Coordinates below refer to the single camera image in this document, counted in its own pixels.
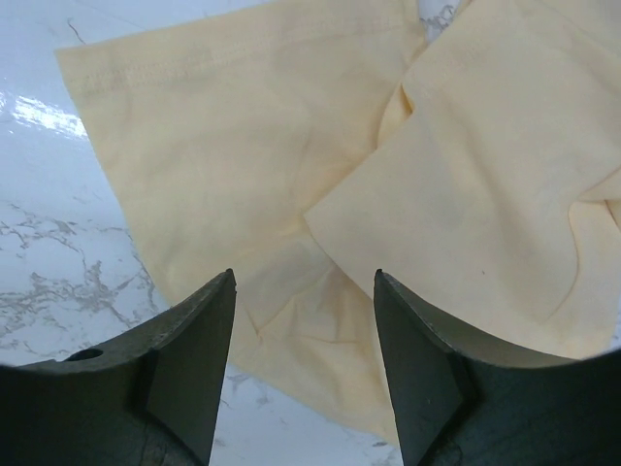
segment marble countertop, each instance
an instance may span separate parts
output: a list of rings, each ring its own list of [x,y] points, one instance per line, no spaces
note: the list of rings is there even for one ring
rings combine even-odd
[[[166,305],[60,78],[53,51],[257,0],[0,2],[0,363],[63,359]],[[423,2],[437,36],[453,5]],[[213,466],[398,466],[397,449],[227,368]]]

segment yellow fabric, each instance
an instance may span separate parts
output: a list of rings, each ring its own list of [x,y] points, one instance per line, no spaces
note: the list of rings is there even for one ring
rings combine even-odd
[[[383,268],[510,342],[606,350],[621,288],[605,202],[621,195],[620,5],[474,0],[408,70],[414,114],[307,213],[318,244],[369,295]]]
[[[232,267],[232,362],[396,443],[378,267],[515,343],[607,344],[621,42],[604,3],[474,0],[418,56],[415,0],[286,0],[58,59],[168,301]]]
[[[58,53],[167,300],[233,268],[230,360],[393,443],[372,301],[303,213],[376,148],[424,45],[415,0],[287,0]]]

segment hole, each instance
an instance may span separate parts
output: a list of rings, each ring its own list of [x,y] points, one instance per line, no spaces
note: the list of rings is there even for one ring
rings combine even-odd
[[[97,348],[83,349],[69,356],[65,361],[84,361],[85,359],[93,359],[99,357],[104,352]]]

